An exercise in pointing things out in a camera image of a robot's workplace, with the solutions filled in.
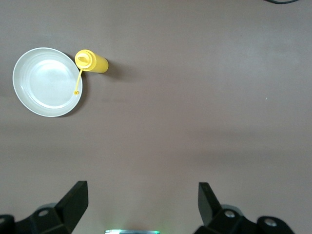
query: yellow squeeze bottle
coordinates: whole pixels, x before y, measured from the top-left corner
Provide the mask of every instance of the yellow squeeze bottle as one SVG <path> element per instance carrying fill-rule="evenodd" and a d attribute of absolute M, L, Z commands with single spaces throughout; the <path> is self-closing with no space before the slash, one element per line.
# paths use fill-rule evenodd
<path fill-rule="evenodd" d="M 108 69 L 106 58 L 91 50 L 80 50 L 75 56 L 77 67 L 85 72 L 104 73 Z"/>

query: black cable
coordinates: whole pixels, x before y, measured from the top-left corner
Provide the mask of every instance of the black cable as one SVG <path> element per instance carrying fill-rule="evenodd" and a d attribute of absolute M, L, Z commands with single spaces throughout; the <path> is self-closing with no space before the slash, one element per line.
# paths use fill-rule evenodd
<path fill-rule="evenodd" d="M 274 1 L 274 0 L 265 0 L 274 4 L 288 4 L 288 3 L 292 3 L 298 0 L 291 0 L 291 1 Z"/>

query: white plate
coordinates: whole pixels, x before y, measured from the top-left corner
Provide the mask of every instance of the white plate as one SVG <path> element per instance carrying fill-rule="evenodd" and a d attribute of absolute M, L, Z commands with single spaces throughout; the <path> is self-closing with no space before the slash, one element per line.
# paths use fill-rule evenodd
<path fill-rule="evenodd" d="M 74 95 L 79 70 L 61 51 L 36 48 L 23 54 L 15 64 L 13 86 L 20 101 L 32 112 L 57 117 L 70 112 L 79 102 Z"/>

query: plate rim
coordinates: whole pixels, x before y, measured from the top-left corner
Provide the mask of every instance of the plate rim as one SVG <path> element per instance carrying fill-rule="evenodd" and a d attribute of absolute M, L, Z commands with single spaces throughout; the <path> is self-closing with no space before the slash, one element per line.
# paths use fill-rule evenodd
<path fill-rule="evenodd" d="M 82 89 L 83 89 L 82 79 L 80 79 L 80 81 L 79 81 L 79 83 L 81 83 L 81 92 L 80 92 L 80 94 L 79 94 L 79 97 L 78 97 L 77 102 L 76 102 L 76 103 L 73 105 L 73 107 L 70 108 L 68 111 L 66 111 L 66 112 L 64 112 L 64 113 L 61 113 L 61 114 L 57 114 L 57 115 L 45 115 L 45 114 L 41 114 L 41 113 L 38 113 L 38 112 L 32 110 L 32 109 L 31 109 L 30 107 L 28 107 L 28 106 L 23 102 L 23 100 L 19 97 L 19 94 L 18 94 L 18 92 L 17 92 L 17 90 L 16 90 L 16 88 L 15 88 L 15 81 L 14 81 L 15 79 L 14 79 L 14 77 L 15 77 L 15 72 L 16 72 L 16 66 L 17 66 L 17 64 L 19 63 L 19 61 L 20 61 L 26 54 L 28 54 L 28 53 L 30 53 L 30 52 L 32 52 L 32 51 L 34 51 L 34 50 L 42 50 L 42 49 L 47 49 L 47 50 L 51 50 L 51 51 L 54 51 L 54 52 L 61 53 L 64 57 L 66 57 L 69 61 L 71 61 L 71 62 L 75 65 L 75 67 L 77 68 L 77 66 L 76 66 L 76 64 L 74 63 L 74 61 L 73 61 L 68 55 L 66 55 L 65 53 L 63 53 L 62 51 L 59 51 L 59 50 L 53 49 L 53 48 L 49 48 L 49 47 L 38 47 L 38 48 L 31 49 L 31 50 L 29 50 L 29 51 L 26 51 L 24 54 L 22 54 L 22 55 L 20 56 L 20 58 L 17 60 L 17 62 L 15 63 L 15 66 L 14 66 L 14 69 L 13 69 L 13 74 L 12 74 L 12 83 L 13 83 L 14 91 L 15 91 L 16 96 L 17 96 L 18 99 L 20 100 L 20 102 L 21 102 L 28 110 L 30 110 L 31 112 L 33 112 L 33 113 L 35 113 L 35 114 L 37 114 L 37 115 L 39 115 L 39 116 L 43 116 L 43 117 L 59 117 L 59 116 L 63 116 L 63 115 L 65 115 L 65 114 L 71 112 L 71 111 L 77 106 L 77 104 L 79 103 L 80 98 L 81 98 L 81 94 L 82 94 Z"/>

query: screw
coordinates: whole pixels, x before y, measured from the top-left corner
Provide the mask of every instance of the screw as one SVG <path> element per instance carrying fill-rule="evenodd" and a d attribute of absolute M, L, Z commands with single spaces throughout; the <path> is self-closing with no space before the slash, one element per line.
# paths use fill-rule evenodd
<path fill-rule="evenodd" d="M 40 212 L 39 212 L 38 216 L 39 216 L 39 217 L 42 217 L 42 216 L 45 216 L 45 215 L 48 214 L 48 213 L 49 213 L 48 210 L 43 210 L 43 211 L 40 211 Z"/>
<path fill-rule="evenodd" d="M 264 222 L 266 223 L 266 225 L 269 225 L 270 227 L 277 226 L 277 223 L 273 219 L 270 219 L 270 218 L 266 218 Z"/>
<path fill-rule="evenodd" d="M 226 212 L 224 212 L 224 214 L 228 217 L 228 218 L 234 218 L 235 214 L 233 211 L 227 210 Z"/>

